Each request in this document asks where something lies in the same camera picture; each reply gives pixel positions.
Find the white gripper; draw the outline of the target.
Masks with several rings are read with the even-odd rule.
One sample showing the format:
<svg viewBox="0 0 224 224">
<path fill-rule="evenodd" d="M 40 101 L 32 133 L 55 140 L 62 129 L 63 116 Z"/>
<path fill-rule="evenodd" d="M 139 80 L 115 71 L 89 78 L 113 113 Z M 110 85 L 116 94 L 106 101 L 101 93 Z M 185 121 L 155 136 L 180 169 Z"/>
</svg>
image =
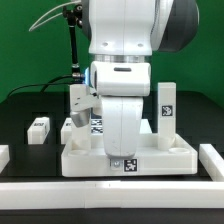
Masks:
<svg viewBox="0 0 224 224">
<path fill-rule="evenodd" d="M 131 158 L 136 153 L 150 74 L 149 63 L 91 64 L 91 82 L 101 100 L 104 150 L 110 158 Z M 112 160 L 111 166 L 119 168 L 121 161 Z"/>
</svg>

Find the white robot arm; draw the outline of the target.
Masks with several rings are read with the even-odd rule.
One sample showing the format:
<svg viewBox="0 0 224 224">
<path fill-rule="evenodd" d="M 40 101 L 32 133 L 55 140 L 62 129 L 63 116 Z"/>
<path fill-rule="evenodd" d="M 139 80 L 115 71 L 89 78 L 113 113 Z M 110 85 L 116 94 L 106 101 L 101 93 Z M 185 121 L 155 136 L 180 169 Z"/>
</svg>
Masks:
<svg viewBox="0 0 224 224">
<path fill-rule="evenodd" d="M 82 0 L 91 84 L 99 97 L 104 150 L 115 167 L 137 152 L 143 98 L 155 51 L 178 52 L 195 37 L 196 0 Z"/>
</svg>

